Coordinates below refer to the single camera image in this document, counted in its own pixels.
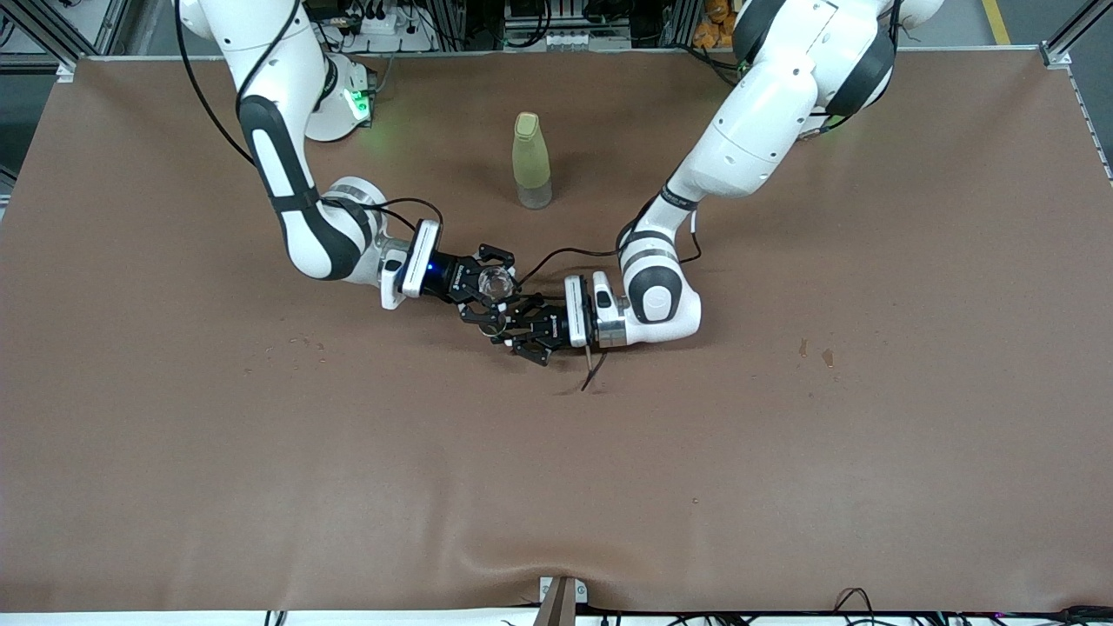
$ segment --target metal bracket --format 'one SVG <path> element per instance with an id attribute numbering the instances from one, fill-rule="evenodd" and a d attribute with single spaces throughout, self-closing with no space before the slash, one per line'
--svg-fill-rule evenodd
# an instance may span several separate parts
<path id="1" fill-rule="evenodd" d="M 588 601 L 588 586 L 575 578 L 542 578 L 541 609 L 533 626 L 575 626 L 575 604 L 581 597 Z"/>
<path id="2" fill-rule="evenodd" d="M 1071 67 L 1071 53 L 1063 52 L 1062 55 L 1055 55 L 1047 48 L 1046 41 L 1040 42 L 1040 56 L 1043 57 L 1044 66 L 1047 69 L 1066 69 Z"/>
<path id="3" fill-rule="evenodd" d="M 58 77 L 58 82 L 73 82 L 73 68 L 59 65 L 58 69 L 55 70 L 55 76 Z"/>
<path id="4" fill-rule="evenodd" d="M 584 585 L 579 578 L 570 578 L 569 581 L 575 585 L 575 604 L 588 604 L 588 586 Z M 549 595 L 549 589 L 552 587 L 552 576 L 541 577 L 541 595 L 539 596 L 541 601 L 545 601 L 545 596 Z"/>

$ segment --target cable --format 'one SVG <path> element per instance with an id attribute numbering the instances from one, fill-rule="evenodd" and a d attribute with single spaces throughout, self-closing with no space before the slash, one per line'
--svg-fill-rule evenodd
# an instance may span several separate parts
<path id="1" fill-rule="evenodd" d="M 525 276 L 522 276 L 521 280 L 515 278 L 514 282 L 518 283 L 518 286 L 522 286 L 523 284 L 525 284 L 525 281 L 529 281 L 530 278 L 533 277 L 534 274 L 538 273 L 538 270 L 541 270 L 541 267 L 545 263 L 549 263 L 549 260 L 551 260 L 552 257 L 556 256 L 558 254 L 564 254 L 564 253 L 568 253 L 568 252 L 574 252 L 575 254 L 582 254 L 584 256 L 597 256 L 597 257 L 598 256 L 614 256 L 615 254 L 619 253 L 618 250 L 612 250 L 612 251 L 609 251 L 609 252 L 595 252 L 595 251 L 583 250 L 583 248 L 579 248 L 579 247 L 561 247 L 561 248 L 556 248 L 556 250 L 550 252 L 549 254 L 546 254 L 545 257 L 541 260 L 541 263 L 538 263 L 533 267 L 533 270 L 530 270 L 529 272 L 526 272 Z"/>
<path id="2" fill-rule="evenodd" d="M 325 48 L 328 48 L 329 52 L 339 52 L 341 50 L 344 49 L 343 39 L 339 42 L 337 42 L 334 39 L 331 39 L 327 35 L 325 35 L 325 27 L 321 26 L 321 22 L 313 22 L 313 23 L 317 27 L 317 32 L 321 33 L 321 38 L 325 40 Z"/>
<path id="3" fill-rule="evenodd" d="M 903 0 L 893 0 L 893 8 L 889 9 L 889 39 L 893 41 L 893 57 L 894 57 L 894 59 L 896 58 L 896 55 L 897 55 L 897 43 L 899 42 L 899 39 L 900 39 L 900 3 L 902 2 L 903 2 Z M 889 86 L 886 85 L 885 88 L 881 89 L 881 92 L 878 94 L 876 98 L 874 98 L 874 101 L 870 102 L 870 105 L 873 105 L 877 100 L 880 100 L 881 96 L 885 96 L 885 91 L 887 91 L 888 88 L 889 88 Z M 854 117 L 854 114 L 850 114 L 850 115 L 844 117 L 843 119 L 840 119 L 840 120 L 838 120 L 835 124 L 831 124 L 829 126 L 820 126 L 818 128 L 818 131 L 819 131 L 819 134 L 830 133 L 831 130 L 835 130 L 839 126 L 843 126 L 844 124 L 846 124 L 846 120 L 850 119 L 851 117 Z"/>
<path id="4" fill-rule="evenodd" d="M 321 204 L 323 204 L 325 206 L 334 206 L 336 208 L 345 208 L 345 206 L 343 204 L 341 204 L 339 202 L 336 202 L 333 198 L 321 198 Z M 387 204 L 391 204 L 391 203 L 383 203 L 383 204 L 378 205 L 378 204 L 362 204 L 362 203 L 357 203 L 357 202 L 352 202 L 352 204 L 355 204 L 355 205 L 359 206 L 359 208 L 363 208 L 364 211 L 374 211 L 374 212 L 377 212 L 377 213 L 382 213 L 383 215 L 390 215 L 391 217 L 393 217 L 393 218 L 397 219 L 398 222 L 401 222 L 402 224 L 404 224 L 412 232 L 414 232 L 414 233 L 417 232 L 417 227 L 413 225 L 413 222 L 410 222 L 405 217 L 398 215 L 397 213 L 395 213 L 395 212 L 393 212 L 393 211 L 391 211 L 388 208 L 384 208 Z"/>
<path id="5" fill-rule="evenodd" d="M 421 205 L 427 206 L 429 208 L 431 208 L 433 211 L 433 213 L 436 214 L 436 218 L 441 221 L 441 224 L 442 225 L 444 224 L 444 214 L 441 213 L 441 209 L 436 208 L 436 206 L 434 206 L 433 203 L 431 203 L 429 200 L 423 200 L 421 198 L 408 198 L 408 197 L 406 197 L 406 198 L 394 198 L 392 200 L 386 200 L 386 202 L 384 202 L 382 204 L 373 204 L 373 205 L 368 205 L 368 206 L 377 209 L 377 208 L 382 208 L 384 206 L 391 206 L 392 204 L 398 204 L 398 203 L 403 203 L 403 202 L 412 202 L 412 203 L 416 203 L 416 204 L 421 204 Z"/>
<path id="6" fill-rule="evenodd" d="M 686 43 L 673 43 L 673 45 L 669 46 L 669 48 L 677 48 L 679 50 L 683 50 L 683 51 L 688 52 L 689 55 L 691 55 L 691 56 L 696 57 L 697 59 L 699 59 L 700 62 L 705 62 L 705 63 L 713 66 L 713 67 L 718 67 L 718 68 L 722 68 L 722 69 L 736 69 L 736 70 L 738 69 L 738 66 L 736 66 L 735 63 L 728 63 L 727 61 L 720 61 L 718 59 L 712 59 L 711 55 L 709 55 L 707 52 L 706 48 L 700 48 L 700 50 L 703 50 L 702 55 L 699 53 L 699 50 L 697 50 L 696 48 L 692 48 L 691 46 L 688 46 Z"/>
<path id="7" fill-rule="evenodd" d="M 529 48 L 529 47 L 531 47 L 531 46 L 540 42 L 542 39 L 544 39 L 545 35 L 549 32 L 549 27 L 552 26 L 552 21 L 553 21 L 553 8 L 552 8 L 552 6 L 549 4 L 549 0 L 540 0 L 540 2 L 543 6 L 543 10 L 542 10 L 542 12 L 538 13 L 538 28 L 534 29 L 533 35 L 530 36 L 530 38 L 526 39 L 524 43 L 511 43 L 510 41 L 506 41 L 505 38 L 503 38 L 502 45 L 504 47 L 506 47 L 506 48 Z"/>
<path id="8" fill-rule="evenodd" d="M 285 610 L 268 610 L 267 614 L 263 617 L 263 626 L 270 626 L 270 614 L 273 614 L 273 613 L 277 614 L 277 616 L 275 618 L 274 626 L 283 626 L 283 624 L 286 624 L 286 614 L 288 612 L 285 612 Z"/>
<path id="9" fill-rule="evenodd" d="M 846 589 L 843 589 L 843 591 L 839 593 L 839 599 L 838 601 L 835 603 L 835 608 L 831 609 L 831 613 L 838 613 L 838 610 L 843 608 L 843 605 L 845 605 L 846 601 L 853 598 L 855 595 L 860 597 L 863 601 L 866 603 L 866 610 L 868 610 L 869 615 L 873 616 L 874 605 L 870 604 L 869 595 L 866 594 L 866 590 L 863 589 L 861 587 L 847 587 Z"/>
<path id="10" fill-rule="evenodd" d="M 708 65 L 711 66 L 711 69 L 715 70 L 715 75 L 718 76 L 720 80 L 729 85 L 731 89 L 738 87 L 737 80 L 731 80 L 729 76 L 722 74 L 722 69 L 720 69 L 719 66 L 715 65 L 713 60 L 711 59 L 711 55 L 709 55 L 707 51 L 707 48 L 703 48 L 703 56 L 707 57 L 707 60 L 709 61 Z"/>
<path id="11" fill-rule="evenodd" d="M 398 50 L 401 49 L 402 49 L 402 40 L 398 39 Z M 375 94 L 381 94 L 383 89 L 386 89 L 386 79 L 391 77 L 391 68 L 394 67 L 394 57 L 397 56 L 398 50 L 391 52 L 391 60 L 386 61 L 386 71 L 383 72 L 383 81 L 380 82 L 377 86 L 375 86 Z"/>
<path id="12" fill-rule="evenodd" d="M 259 58 L 255 61 L 255 65 L 252 66 L 252 70 L 247 72 L 247 78 L 245 78 L 244 82 L 239 85 L 239 90 L 236 91 L 236 119 L 239 119 L 239 104 L 244 100 L 244 96 L 250 88 L 252 81 L 255 80 L 255 75 L 259 72 L 259 69 L 263 67 L 263 63 L 267 60 L 267 57 L 270 56 L 270 52 L 274 52 L 275 48 L 278 47 L 278 42 L 282 41 L 282 38 L 286 36 L 286 30 L 288 30 L 290 25 L 294 23 L 294 18 L 297 17 L 297 10 L 301 7 L 302 7 L 302 0 L 294 0 L 294 6 L 289 10 L 289 16 L 286 17 L 286 22 L 283 23 L 282 28 L 278 29 L 278 33 L 275 35 L 275 38 L 270 40 L 270 45 L 267 46 L 267 49 L 264 50 L 262 55 L 259 55 Z"/>
<path id="13" fill-rule="evenodd" d="M 846 626 L 861 626 L 863 624 L 873 624 L 875 626 L 897 626 L 896 624 L 893 624 L 892 622 L 884 622 L 881 619 L 876 619 L 874 617 L 865 617 L 865 618 L 861 618 L 861 619 L 855 619 L 854 622 L 850 622 L 849 619 L 847 619 L 847 622 L 846 622 Z"/>
<path id="14" fill-rule="evenodd" d="M 587 391 L 588 385 L 591 384 L 591 379 L 595 378 L 595 374 L 599 373 L 599 368 L 602 368 L 603 361 L 607 361 L 608 354 L 610 354 L 610 352 L 603 352 L 603 355 L 599 358 L 599 362 L 595 363 L 594 366 L 592 366 L 590 370 L 588 370 L 588 378 L 587 380 L 583 381 L 583 385 L 580 387 L 580 391 Z M 614 622 L 614 626 L 619 626 L 619 620 L 621 619 L 622 616 L 619 616 L 618 620 Z"/>
<path id="15" fill-rule="evenodd" d="M 460 37 L 453 37 L 451 35 L 444 32 L 443 30 L 441 30 L 441 28 L 439 26 L 436 26 L 436 22 L 435 21 L 431 21 L 429 18 L 426 18 L 425 13 L 423 13 L 421 11 L 421 8 L 417 7 L 417 6 L 415 6 L 413 2 L 407 2 L 406 6 L 410 7 L 410 14 L 406 16 L 406 17 L 410 18 L 411 20 L 414 19 L 413 14 L 414 14 L 414 11 L 416 11 L 417 12 L 417 17 L 421 18 L 421 21 L 424 22 L 430 28 L 432 28 L 433 32 L 436 32 L 437 35 L 440 35 L 444 39 L 447 39 L 449 41 L 453 41 L 453 42 L 456 42 L 456 43 L 467 43 L 467 39 L 466 38 L 465 39 L 461 39 Z"/>
<path id="16" fill-rule="evenodd" d="M 692 245 L 696 246 L 696 254 L 689 256 L 688 258 L 682 260 L 680 262 L 681 265 L 683 265 L 684 263 L 691 263 L 692 261 L 696 261 L 697 258 L 703 256 L 703 248 L 699 247 L 699 239 L 696 238 L 695 231 L 692 232 Z"/>
<path id="17" fill-rule="evenodd" d="M 11 26 L 11 28 L 9 28 L 8 29 L 8 33 L 4 35 L 3 30 L 6 28 L 8 28 L 9 26 Z M 0 22 L 0 37 L 3 38 L 3 40 L 0 41 L 0 48 L 3 48 L 4 46 L 7 46 L 8 41 L 11 40 L 11 36 L 14 35 L 14 33 L 16 33 L 16 25 L 14 25 L 14 22 L 8 21 L 8 18 L 4 17 L 3 18 L 3 22 Z"/>
<path id="18" fill-rule="evenodd" d="M 216 126 L 217 130 L 220 131 L 220 135 L 224 136 L 224 139 L 226 141 L 228 141 L 228 145 L 235 148 L 236 151 L 239 153 L 239 156 L 244 157 L 244 160 L 254 166 L 255 159 L 253 159 L 252 155 L 247 154 L 247 151 L 244 148 L 242 148 L 239 144 L 236 143 L 235 139 L 232 138 L 232 135 L 228 134 L 228 130 L 224 127 L 223 124 L 220 124 L 220 120 L 216 117 L 216 114 L 213 113 L 213 107 L 209 106 L 208 99 L 205 98 L 205 92 L 201 91 L 200 85 L 197 84 L 197 77 L 194 76 L 194 66 L 193 63 L 189 62 L 189 57 L 186 55 L 186 40 L 181 30 L 181 0 L 174 0 L 174 17 L 175 17 L 174 20 L 175 32 L 178 37 L 178 53 L 181 55 L 181 65 L 186 66 L 186 76 L 189 77 L 189 85 L 194 87 L 194 94 L 197 94 L 197 99 L 200 100 L 201 107 L 205 108 L 205 113 L 208 114 L 209 119 L 213 121 L 213 125 Z"/>

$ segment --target orange object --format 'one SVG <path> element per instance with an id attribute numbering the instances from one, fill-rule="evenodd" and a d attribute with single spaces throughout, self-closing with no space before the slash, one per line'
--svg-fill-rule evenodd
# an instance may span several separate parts
<path id="1" fill-rule="evenodd" d="M 709 21 L 699 22 L 699 26 L 696 27 L 696 33 L 692 35 L 692 47 L 710 50 L 711 48 L 715 48 L 718 42 L 718 25 L 713 25 Z"/>
<path id="2" fill-rule="evenodd" d="M 730 13 L 727 19 L 719 25 L 719 46 L 730 48 L 735 45 L 735 20 L 738 13 Z"/>
<path id="3" fill-rule="evenodd" d="M 706 0 L 703 10 L 707 17 L 715 23 L 722 23 L 730 16 L 730 3 L 727 0 Z"/>

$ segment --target gray floor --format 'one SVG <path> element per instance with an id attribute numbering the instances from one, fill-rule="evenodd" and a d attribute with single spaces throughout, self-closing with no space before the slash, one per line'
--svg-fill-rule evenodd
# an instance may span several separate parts
<path id="1" fill-rule="evenodd" d="M 147 55 L 177 55 L 178 36 L 174 29 L 174 7 L 169 2 L 159 2 L 156 12 L 150 16 L 150 39 L 147 42 Z M 220 48 L 215 41 L 201 39 L 189 29 L 183 31 L 186 51 L 190 56 L 219 55 Z"/>
<path id="2" fill-rule="evenodd" d="M 993 46 L 981 0 L 946 0 L 924 26 L 900 36 L 904 48 Z"/>
<path id="3" fill-rule="evenodd" d="M 55 76 L 0 76 L 0 164 L 19 172 Z M 0 183 L 0 194 L 11 193 Z"/>
<path id="4" fill-rule="evenodd" d="M 1013 43 L 1051 38 L 1083 0 L 997 0 Z M 1106 156 L 1113 151 L 1113 13 L 1106 13 L 1071 49 L 1071 71 Z"/>

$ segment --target black cable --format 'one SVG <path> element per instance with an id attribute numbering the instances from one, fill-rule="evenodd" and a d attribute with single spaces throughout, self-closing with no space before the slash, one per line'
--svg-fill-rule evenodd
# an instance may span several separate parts
<path id="1" fill-rule="evenodd" d="M 181 0 L 174 0 L 174 17 L 175 17 L 174 20 L 175 32 L 178 37 L 178 53 L 181 55 L 181 65 L 186 66 L 186 76 L 189 77 L 189 84 L 193 85 L 194 87 L 194 94 L 197 94 L 197 99 L 200 100 L 201 107 L 205 108 L 205 113 L 208 114 L 209 119 L 213 121 L 213 125 L 216 126 L 217 130 L 220 131 L 220 135 L 224 136 L 226 141 L 228 141 L 228 145 L 235 148 L 236 151 L 239 153 L 239 156 L 244 157 L 244 159 L 247 163 L 254 166 L 255 159 L 252 158 L 252 155 L 247 154 L 247 150 L 242 148 L 239 144 L 237 144 L 236 140 L 232 138 L 232 135 L 228 134 L 228 130 L 224 127 L 223 124 L 220 124 L 220 120 L 216 117 L 216 114 L 213 113 L 213 107 L 209 106 L 208 99 L 205 98 L 205 92 L 201 91 L 200 85 L 197 84 L 197 77 L 194 76 L 194 66 L 193 63 L 189 62 L 189 57 L 186 55 L 186 40 L 181 31 Z"/>
<path id="2" fill-rule="evenodd" d="M 343 204 L 334 200 L 333 198 L 321 198 L 321 204 L 324 204 L 326 206 L 334 206 L 334 207 L 337 207 L 337 208 L 344 208 Z M 393 218 L 397 219 L 398 222 L 405 224 L 405 226 L 407 228 L 410 228 L 411 231 L 413 231 L 414 233 L 417 232 L 417 227 L 413 225 L 413 222 L 410 222 L 405 217 L 398 215 L 397 213 L 395 213 L 395 212 L 393 212 L 393 211 L 391 211 L 388 208 L 384 208 L 386 205 L 391 204 L 388 202 L 387 203 L 383 203 L 381 205 L 380 204 L 362 204 L 362 203 L 357 203 L 357 202 L 353 202 L 353 204 L 358 205 L 364 211 L 375 211 L 375 212 L 382 213 L 383 215 L 390 215 L 391 217 L 393 217 Z"/>
<path id="3" fill-rule="evenodd" d="M 703 50 L 702 55 L 699 53 L 699 50 L 697 50 L 696 48 L 693 48 L 691 46 L 688 46 L 686 43 L 673 43 L 673 45 L 669 46 L 669 48 L 677 48 L 679 50 L 683 50 L 683 51 L 688 52 L 689 55 L 696 57 L 700 62 L 707 63 L 707 65 L 712 66 L 712 67 L 717 67 L 717 68 L 721 68 L 721 69 L 738 69 L 738 66 L 736 66 L 735 63 L 728 63 L 727 61 L 720 61 L 718 59 L 712 59 L 711 55 L 709 55 L 707 52 L 706 48 L 700 48 L 700 50 Z"/>
<path id="4" fill-rule="evenodd" d="M 646 204 L 641 205 L 641 208 L 638 209 L 638 215 L 634 215 L 633 219 L 627 222 L 626 226 L 623 226 L 622 229 L 619 231 L 619 235 L 614 237 L 614 250 L 621 252 L 622 248 L 626 247 L 626 244 L 622 243 L 622 237 L 624 237 L 626 234 L 629 233 L 631 228 L 633 228 L 634 224 L 637 224 L 639 219 L 646 216 L 646 212 L 648 212 L 649 207 L 653 205 L 654 199 L 657 199 L 656 195 L 646 200 Z"/>
<path id="5" fill-rule="evenodd" d="M 8 28 L 9 26 L 11 26 L 11 28 L 9 28 L 8 29 L 8 33 L 4 35 L 3 30 L 6 28 Z M 16 23 L 14 22 L 9 22 L 8 18 L 4 17 L 3 18 L 3 22 L 0 22 L 0 37 L 3 37 L 3 41 L 0 41 L 0 48 L 3 48 L 4 46 L 7 46 L 8 41 L 11 40 L 11 36 L 14 35 L 14 33 L 16 33 Z"/>
<path id="6" fill-rule="evenodd" d="M 703 248 L 701 248 L 699 246 L 699 239 L 696 238 L 696 233 L 695 232 L 692 232 L 692 245 L 696 246 L 696 254 L 693 254 L 693 255 L 689 256 L 688 258 L 684 258 L 683 261 L 681 261 L 680 262 L 681 265 L 683 265 L 684 263 L 691 263 L 692 261 L 696 261 L 697 258 L 703 256 Z"/>
<path id="7" fill-rule="evenodd" d="M 514 282 L 518 283 L 518 286 L 522 286 L 523 284 L 525 284 L 525 281 L 529 281 L 530 278 L 533 277 L 534 274 L 538 273 L 538 270 L 541 270 L 541 267 L 545 263 L 549 263 L 549 260 L 551 260 L 552 257 L 556 256 L 558 254 L 564 254 L 564 253 L 568 253 L 568 252 L 574 252 L 575 254 L 582 254 L 584 256 L 614 256 L 615 254 L 619 253 L 618 250 L 612 250 L 612 251 L 609 251 L 609 252 L 595 252 L 595 251 L 583 250 L 583 248 L 579 248 L 579 247 L 561 247 L 561 248 L 556 248 L 556 250 L 550 252 L 549 254 L 546 254 L 545 257 L 541 260 L 541 263 L 538 263 L 533 267 L 533 270 L 530 270 L 529 272 L 526 272 L 525 276 L 522 276 L 521 280 L 515 278 Z"/>
<path id="8" fill-rule="evenodd" d="M 436 214 L 436 218 L 441 221 L 441 225 L 444 225 L 444 214 L 441 213 L 441 209 L 436 208 L 436 206 L 434 206 L 433 203 L 431 203 L 429 200 L 423 200 L 421 198 L 410 198 L 410 197 L 406 197 L 406 198 L 394 198 L 392 200 L 386 200 L 383 204 L 376 204 L 376 205 L 372 205 L 372 206 L 374 206 L 376 208 L 380 208 L 380 207 L 391 206 L 392 204 L 398 204 L 398 203 L 403 203 L 403 202 L 412 202 L 412 203 L 416 203 L 416 204 L 421 204 L 421 205 L 427 206 L 429 208 L 431 208 L 433 211 L 433 213 Z"/>
<path id="9" fill-rule="evenodd" d="M 262 55 L 259 55 L 255 65 L 252 66 L 252 70 L 247 72 L 247 77 L 239 85 L 239 90 L 236 91 L 236 119 L 239 119 L 239 104 L 243 101 L 244 95 L 247 94 L 247 90 L 250 88 L 252 81 L 255 80 L 255 75 L 259 72 L 259 69 L 263 67 L 263 63 L 266 62 L 270 52 L 274 52 L 275 48 L 277 48 L 278 43 L 282 41 L 282 38 L 286 36 L 286 30 L 288 30 L 290 25 L 294 23 L 294 18 L 297 17 L 297 9 L 301 8 L 301 6 L 302 0 L 294 0 L 294 7 L 290 8 L 289 16 L 286 17 L 285 23 L 283 23 L 282 28 L 278 29 L 278 33 L 270 40 L 270 45 L 267 46 L 267 49 L 264 50 Z"/>
<path id="10" fill-rule="evenodd" d="M 900 3 L 902 3 L 902 1 L 903 0 L 893 0 L 893 8 L 889 9 L 889 39 L 893 41 L 893 56 L 894 56 L 894 58 L 896 58 L 897 43 L 899 42 L 899 39 L 900 39 Z M 881 89 L 881 92 L 877 95 L 877 98 L 874 99 L 874 102 L 876 102 L 877 100 L 880 100 L 881 96 L 885 95 L 886 90 L 888 90 L 888 85 L 886 85 L 885 88 Z M 851 117 L 854 117 L 854 114 L 850 114 L 850 115 L 844 117 L 843 119 L 840 119 L 840 120 L 838 120 L 835 124 L 831 124 L 829 126 L 820 126 L 819 127 L 819 133 L 821 133 L 821 134 L 823 133 L 830 133 L 831 130 L 835 130 L 839 126 L 843 126 L 844 124 L 846 124 L 846 120 L 850 119 Z"/>
<path id="11" fill-rule="evenodd" d="M 552 26 L 553 9 L 552 6 L 549 4 L 549 0 L 539 0 L 539 1 L 542 3 L 543 10 L 538 13 L 538 28 L 534 29 L 533 35 L 530 36 L 530 38 L 526 39 L 524 43 L 511 43 L 510 41 L 505 40 L 505 28 L 503 28 L 504 31 L 503 32 L 504 37 L 502 42 L 503 46 L 505 46 L 506 48 L 529 48 L 530 46 L 533 46 L 540 42 L 542 39 L 544 39 L 545 35 L 549 32 L 549 27 Z"/>
<path id="12" fill-rule="evenodd" d="M 866 590 L 861 587 L 847 587 L 846 589 L 843 589 L 843 591 L 839 593 L 839 599 L 835 603 L 835 608 L 831 609 L 831 613 L 838 613 L 838 610 L 843 608 L 843 605 L 845 605 L 847 600 L 853 598 L 855 595 L 860 597 L 863 601 L 866 603 L 866 609 L 869 610 L 869 615 L 874 615 L 874 605 L 870 604 L 869 595 L 867 595 Z"/>
<path id="13" fill-rule="evenodd" d="M 702 50 L 703 57 L 707 59 L 707 65 L 711 66 L 711 69 L 715 70 L 715 75 L 718 76 L 720 80 L 729 85 L 731 89 L 738 87 L 738 81 L 731 80 L 729 76 L 722 74 L 722 69 L 720 69 L 719 66 L 715 65 L 715 59 L 712 59 L 711 55 L 708 53 L 707 48 L 702 48 Z"/>
<path id="14" fill-rule="evenodd" d="M 406 2 L 406 4 L 410 7 L 410 11 L 411 11 L 410 14 L 406 16 L 406 17 L 410 18 L 411 20 L 413 19 L 413 13 L 416 12 L 417 17 L 421 18 L 421 21 L 423 23 L 425 23 L 426 26 L 429 26 L 430 28 L 432 28 L 433 32 L 437 33 L 439 36 L 443 37 L 444 39 L 447 39 L 449 41 L 453 41 L 453 42 L 456 42 L 456 43 L 467 43 L 467 39 L 462 39 L 460 37 L 453 37 L 451 35 L 444 32 L 443 30 L 441 30 L 441 28 L 439 26 L 436 26 L 436 21 L 435 20 L 430 20 L 429 18 L 426 18 L 425 13 L 423 13 L 421 11 L 421 7 L 417 7 L 414 2 L 412 2 L 412 1 L 411 2 Z"/>
<path id="15" fill-rule="evenodd" d="M 270 626 L 270 614 L 277 614 L 274 626 L 283 626 L 286 623 L 286 613 L 285 610 L 268 610 L 263 617 L 263 626 Z"/>
<path id="16" fill-rule="evenodd" d="M 897 626 L 892 622 L 884 622 L 874 617 L 864 617 L 861 619 L 855 619 L 854 622 L 847 620 L 846 626 L 861 626 L 863 624 L 873 624 L 875 626 Z"/>
<path id="17" fill-rule="evenodd" d="M 344 49 L 343 39 L 339 42 L 329 39 L 329 37 L 325 35 L 325 27 L 321 26 L 321 22 L 313 22 L 313 23 L 317 27 L 317 32 L 321 33 L 321 38 L 325 40 L 325 48 L 328 48 L 329 52 L 339 52 L 341 50 Z"/>
<path id="18" fill-rule="evenodd" d="M 583 381 L 583 384 L 580 387 L 580 391 L 587 391 L 588 385 L 591 384 L 591 380 L 595 378 L 595 374 L 599 373 L 599 368 L 603 366 L 603 361 L 607 360 L 608 354 L 610 354 L 610 352 L 603 352 L 603 355 L 599 358 L 599 362 L 595 363 L 593 368 L 588 370 L 588 378 Z"/>

